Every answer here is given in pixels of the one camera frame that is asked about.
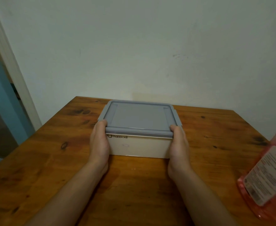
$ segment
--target gray lid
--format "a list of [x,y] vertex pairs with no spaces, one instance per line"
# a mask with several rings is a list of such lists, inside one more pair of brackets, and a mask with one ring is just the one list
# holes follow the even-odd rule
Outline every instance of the gray lid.
[[107,120],[106,134],[173,138],[170,125],[181,126],[170,104],[112,100],[98,120]]

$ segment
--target forearm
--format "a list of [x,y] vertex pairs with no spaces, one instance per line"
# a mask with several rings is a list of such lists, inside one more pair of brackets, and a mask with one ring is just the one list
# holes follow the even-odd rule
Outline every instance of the forearm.
[[74,225],[103,175],[103,168],[88,162],[26,226]]
[[193,171],[178,173],[175,183],[197,226],[237,226],[225,206]]

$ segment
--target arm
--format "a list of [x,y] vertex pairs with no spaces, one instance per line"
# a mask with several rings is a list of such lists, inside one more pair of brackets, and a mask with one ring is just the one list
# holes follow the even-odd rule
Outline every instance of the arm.
[[238,226],[219,198],[192,170],[184,131],[175,125],[170,129],[174,140],[170,146],[168,174],[177,185],[194,223],[197,226]]
[[74,225],[108,168],[109,143],[105,120],[98,122],[90,137],[88,162],[25,226]]

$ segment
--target red plastic bottle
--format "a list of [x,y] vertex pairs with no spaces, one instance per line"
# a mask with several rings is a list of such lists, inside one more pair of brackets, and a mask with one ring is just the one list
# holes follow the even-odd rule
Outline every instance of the red plastic bottle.
[[258,218],[276,220],[276,135],[253,168],[238,179],[238,188]]

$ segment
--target tabletop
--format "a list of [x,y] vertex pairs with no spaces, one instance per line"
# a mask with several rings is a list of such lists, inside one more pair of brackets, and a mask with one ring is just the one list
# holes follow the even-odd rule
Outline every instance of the tabletop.
[[[75,97],[0,162],[0,225],[22,225],[87,162],[107,99]],[[241,225],[257,219],[236,181],[268,141],[232,110],[177,106],[194,171]],[[168,159],[110,156],[77,225],[193,225],[167,175]]]

